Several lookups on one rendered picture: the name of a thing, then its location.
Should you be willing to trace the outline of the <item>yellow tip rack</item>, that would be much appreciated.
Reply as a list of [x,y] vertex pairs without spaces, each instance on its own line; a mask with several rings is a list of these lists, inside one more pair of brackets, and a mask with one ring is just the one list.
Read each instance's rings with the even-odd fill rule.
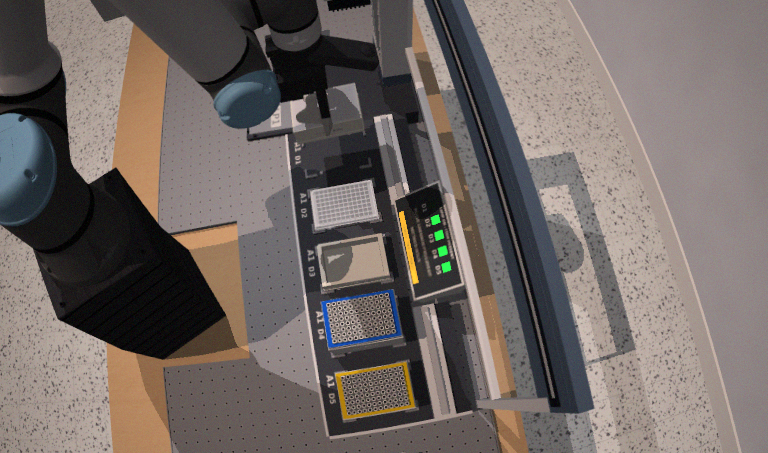
[[408,362],[335,373],[343,420],[416,408]]

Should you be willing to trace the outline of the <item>beige one-well reservoir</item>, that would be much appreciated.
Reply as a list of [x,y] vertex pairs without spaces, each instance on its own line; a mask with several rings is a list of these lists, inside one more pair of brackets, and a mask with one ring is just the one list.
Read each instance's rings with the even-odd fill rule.
[[324,291],[391,280],[382,233],[318,244],[317,253]]

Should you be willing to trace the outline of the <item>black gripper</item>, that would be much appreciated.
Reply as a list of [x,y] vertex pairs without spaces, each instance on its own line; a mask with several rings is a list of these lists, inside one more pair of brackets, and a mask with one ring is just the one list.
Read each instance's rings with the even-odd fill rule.
[[301,100],[304,99],[303,95],[309,94],[305,99],[306,107],[297,113],[296,120],[299,123],[322,124],[326,136],[329,136],[333,124],[325,90],[328,89],[325,65],[309,63],[307,57],[319,48],[321,42],[322,35],[306,49],[286,51],[275,46],[270,34],[265,36],[265,50],[267,58],[271,60],[273,72],[276,73],[281,103]]

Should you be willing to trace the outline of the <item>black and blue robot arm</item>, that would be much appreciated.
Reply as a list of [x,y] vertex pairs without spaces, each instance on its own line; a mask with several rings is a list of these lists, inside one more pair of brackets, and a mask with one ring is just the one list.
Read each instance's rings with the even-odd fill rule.
[[[254,30],[268,24],[274,44],[286,51],[310,47],[322,32],[316,0],[109,1],[237,129],[266,121],[281,100]],[[366,71],[380,63],[375,44],[325,35],[308,60]],[[130,224],[118,200],[87,184],[72,165],[65,92],[45,1],[0,0],[0,225],[32,247],[53,278],[86,287],[118,266]]]

